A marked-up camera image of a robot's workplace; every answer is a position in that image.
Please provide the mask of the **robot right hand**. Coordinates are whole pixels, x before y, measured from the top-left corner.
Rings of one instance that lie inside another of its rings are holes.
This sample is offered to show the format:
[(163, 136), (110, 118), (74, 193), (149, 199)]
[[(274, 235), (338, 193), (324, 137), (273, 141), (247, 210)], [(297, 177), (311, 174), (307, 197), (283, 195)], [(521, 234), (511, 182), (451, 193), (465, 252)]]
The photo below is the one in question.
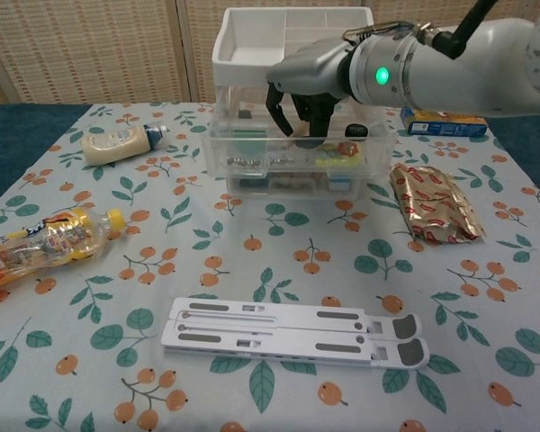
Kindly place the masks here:
[(265, 107), (280, 131), (287, 137), (293, 134), (281, 106), (285, 95), (291, 97), (299, 119), (309, 126), (309, 134), (295, 141), (298, 148), (315, 149), (328, 136), (336, 105), (351, 95), (347, 66), (353, 52), (354, 46), (345, 40), (317, 40), (268, 70)]

